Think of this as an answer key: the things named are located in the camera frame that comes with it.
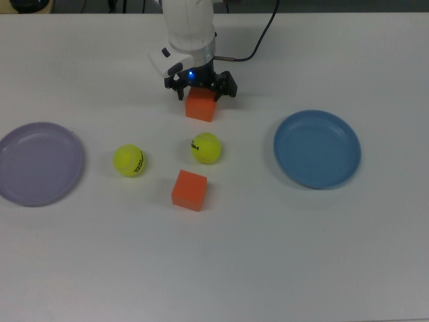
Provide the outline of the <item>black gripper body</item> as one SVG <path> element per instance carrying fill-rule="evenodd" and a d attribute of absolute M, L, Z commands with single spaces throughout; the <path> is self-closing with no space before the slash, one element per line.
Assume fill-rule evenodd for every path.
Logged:
<path fill-rule="evenodd" d="M 189 68 L 177 74 L 178 78 L 186 79 L 188 87 L 198 87 L 210 89 L 215 79 L 214 63 L 211 60 L 207 64 L 199 67 Z"/>

